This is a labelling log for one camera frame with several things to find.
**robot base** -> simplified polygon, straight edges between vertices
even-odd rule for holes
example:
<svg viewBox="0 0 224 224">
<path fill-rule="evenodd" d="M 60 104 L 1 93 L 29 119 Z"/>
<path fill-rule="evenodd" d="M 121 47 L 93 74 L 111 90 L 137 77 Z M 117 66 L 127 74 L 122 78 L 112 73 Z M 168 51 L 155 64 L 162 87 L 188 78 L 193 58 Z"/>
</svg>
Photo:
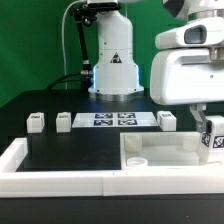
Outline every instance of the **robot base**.
<svg viewBox="0 0 224 224">
<path fill-rule="evenodd" d="M 90 91 L 89 90 L 89 97 L 92 99 L 99 99 L 103 101 L 127 101 L 131 100 L 133 98 L 144 96 L 144 88 L 141 87 L 137 89 L 135 92 L 128 93 L 128 94 L 103 94 L 96 91 Z"/>
</svg>

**green wall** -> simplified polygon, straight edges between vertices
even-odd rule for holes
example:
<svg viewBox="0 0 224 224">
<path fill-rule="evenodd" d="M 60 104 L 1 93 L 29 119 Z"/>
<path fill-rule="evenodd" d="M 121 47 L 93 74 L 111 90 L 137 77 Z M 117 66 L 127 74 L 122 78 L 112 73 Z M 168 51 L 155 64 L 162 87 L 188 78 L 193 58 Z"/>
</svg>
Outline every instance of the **green wall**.
<svg viewBox="0 0 224 224">
<path fill-rule="evenodd" d="M 1 0 L 0 106 L 22 91 L 44 89 L 63 75 L 61 20 L 71 0 Z M 134 59 L 140 82 L 149 87 L 151 62 L 157 50 L 155 36 L 181 23 L 171 18 L 159 0 L 128 4 L 134 27 Z M 97 62 L 97 26 L 85 28 L 91 62 Z M 66 20 L 68 73 L 81 68 L 74 20 Z"/>
</svg>

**white robot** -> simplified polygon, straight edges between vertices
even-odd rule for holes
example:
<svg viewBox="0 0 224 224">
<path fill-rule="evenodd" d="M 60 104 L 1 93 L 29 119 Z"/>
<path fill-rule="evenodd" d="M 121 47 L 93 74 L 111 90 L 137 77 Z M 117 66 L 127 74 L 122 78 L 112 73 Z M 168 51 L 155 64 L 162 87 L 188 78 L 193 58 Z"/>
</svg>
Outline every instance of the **white robot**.
<svg viewBox="0 0 224 224">
<path fill-rule="evenodd" d="M 133 61 L 132 24 L 118 10 L 117 0 L 89 0 L 89 8 L 100 12 L 98 22 L 99 61 L 93 70 L 94 84 L 89 88 L 90 97 L 108 101 L 128 100 L 143 94 L 139 85 L 138 66 Z"/>
<path fill-rule="evenodd" d="M 224 100 L 224 0 L 163 0 L 187 24 L 161 33 L 163 50 L 152 63 L 150 93 L 162 105 L 190 104 L 201 142 L 224 152 L 224 118 L 206 117 L 207 102 Z"/>
</svg>

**white block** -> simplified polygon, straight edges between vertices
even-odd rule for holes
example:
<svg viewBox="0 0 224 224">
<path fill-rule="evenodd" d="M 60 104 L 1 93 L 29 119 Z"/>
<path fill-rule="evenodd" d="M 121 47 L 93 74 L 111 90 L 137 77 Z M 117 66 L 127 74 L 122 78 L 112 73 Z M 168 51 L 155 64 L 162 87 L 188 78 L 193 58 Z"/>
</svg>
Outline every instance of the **white block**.
<svg viewBox="0 0 224 224">
<path fill-rule="evenodd" d="M 57 133 L 64 133 L 71 131 L 71 113 L 58 113 L 56 119 Z"/>
<path fill-rule="evenodd" d="M 44 113 L 31 113 L 26 123 L 27 133 L 41 133 L 45 125 Z"/>
<path fill-rule="evenodd" d="M 177 119 L 170 111 L 158 111 L 157 123 L 163 131 L 176 131 Z"/>
</svg>

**robot logo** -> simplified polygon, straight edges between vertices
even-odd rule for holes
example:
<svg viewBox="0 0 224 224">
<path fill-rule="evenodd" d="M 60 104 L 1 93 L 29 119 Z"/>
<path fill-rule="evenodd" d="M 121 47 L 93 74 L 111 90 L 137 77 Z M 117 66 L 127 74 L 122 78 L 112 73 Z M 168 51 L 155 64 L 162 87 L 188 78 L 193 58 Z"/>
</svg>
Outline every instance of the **robot logo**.
<svg viewBox="0 0 224 224">
<path fill-rule="evenodd" d="M 116 52 L 114 57 L 112 58 L 112 60 L 110 61 L 110 63 L 122 63 L 120 56 L 118 55 L 118 53 Z"/>
</svg>

